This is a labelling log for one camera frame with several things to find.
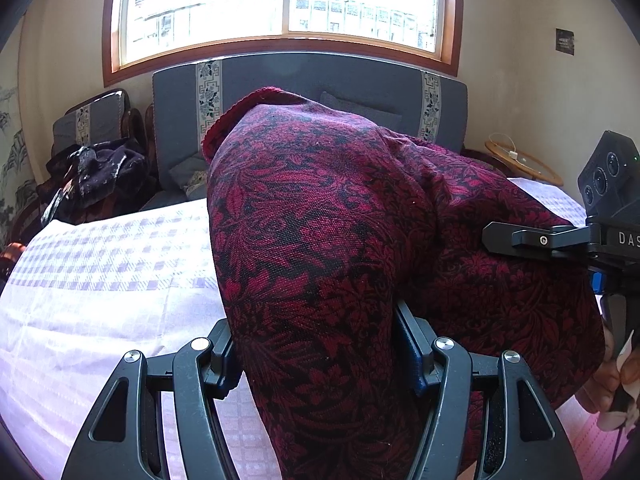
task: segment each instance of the red floral cloth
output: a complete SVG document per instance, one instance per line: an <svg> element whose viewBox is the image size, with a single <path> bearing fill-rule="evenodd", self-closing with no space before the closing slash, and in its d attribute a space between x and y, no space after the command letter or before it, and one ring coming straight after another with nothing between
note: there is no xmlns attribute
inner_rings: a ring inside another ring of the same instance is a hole
<svg viewBox="0 0 640 480"><path fill-rule="evenodd" d="M484 250L491 221L567 224L500 174L273 88L203 149L218 285L284 479L405 478L424 407L397 377L396 296L469 351L523 354L555 407L602 362L584 269Z"/></svg>

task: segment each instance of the gray sofa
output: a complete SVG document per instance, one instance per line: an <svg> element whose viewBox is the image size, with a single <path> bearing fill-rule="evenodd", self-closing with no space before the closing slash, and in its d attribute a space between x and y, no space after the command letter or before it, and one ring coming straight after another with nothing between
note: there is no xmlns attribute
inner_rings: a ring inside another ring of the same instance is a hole
<svg viewBox="0 0 640 480"><path fill-rule="evenodd" d="M252 91L275 86L363 115L396 132L462 148L466 85L394 62L340 54L269 52L203 60L153 75L162 192L145 209L187 200L170 171L200 151L215 120Z"/></svg>

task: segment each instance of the wooden window frame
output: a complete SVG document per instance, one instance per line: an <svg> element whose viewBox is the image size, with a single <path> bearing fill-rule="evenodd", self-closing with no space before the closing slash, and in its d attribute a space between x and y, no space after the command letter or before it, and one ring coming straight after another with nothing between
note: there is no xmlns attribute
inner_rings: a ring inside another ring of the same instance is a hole
<svg viewBox="0 0 640 480"><path fill-rule="evenodd" d="M404 45L391 48L389 47L389 42L372 38L340 34L319 37L320 34L316 32L290 32L287 37L263 36L211 41L161 52L160 54L120 66L120 31L112 30L114 10L120 11L119 3L114 2L114 0L104 0L102 13L102 75L105 88L137 75L200 59L232 56L234 54L282 51L354 54L402 62L451 76L458 75L460 43L462 40L463 0L444 0L440 59L437 59L431 52L422 53L417 48Z"/></svg>

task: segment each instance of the screw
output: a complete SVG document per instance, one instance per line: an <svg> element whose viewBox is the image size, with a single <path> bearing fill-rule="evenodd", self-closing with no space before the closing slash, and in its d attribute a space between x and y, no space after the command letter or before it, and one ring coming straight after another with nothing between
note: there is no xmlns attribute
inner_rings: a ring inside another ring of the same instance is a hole
<svg viewBox="0 0 640 480"><path fill-rule="evenodd" d="M451 350L453 348L453 341L448 337L439 337L436 339L436 346L440 350Z"/></svg>
<svg viewBox="0 0 640 480"><path fill-rule="evenodd" d="M504 353L504 358L507 359L510 363L519 363L520 362L520 354L513 350L507 350Z"/></svg>
<svg viewBox="0 0 640 480"><path fill-rule="evenodd" d="M206 337L199 337L191 341L191 348L194 350L206 350L209 348L210 341Z"/></svg>
<svg viewBox="0 0 640 480"><path fill-rule="evenodd" d="M126 363L135 363L138 359L140 359L140 352L137 350L129 350L124 354L124 361Z"/></svg>

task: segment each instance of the round wooden tray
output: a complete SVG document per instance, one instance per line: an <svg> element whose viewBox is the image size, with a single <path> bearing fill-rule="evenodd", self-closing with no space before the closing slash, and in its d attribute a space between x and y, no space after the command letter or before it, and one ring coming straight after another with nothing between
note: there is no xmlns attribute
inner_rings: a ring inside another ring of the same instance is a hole
<svg viewBox="0 0 640 480"><path fill-rule="evenodd" d="M508 153L509 150L512 149L512 147L509 146L508 144L503 144L501 142L493 142L492 140L488 140L484 143L484 146L491 152L493 156L503 161L510 168L513 168L514 170L524 173L535 180L542 180L543 182L548 182L553 186L558 186L558 187L564 186L564 180L562 180L562 177L558 175L550 167L548 167L548 165L546 165L544 162L536 158L535 156L529 155L529 153L525 153L521 150L518 150L519 156L522 156L523 158L528 158L529 160L535 162L537 165L539 165L541 168L545 170L544 172L534 170L533 168L530 168L529 166L522 164L520 161L512 159Z"/></svg>

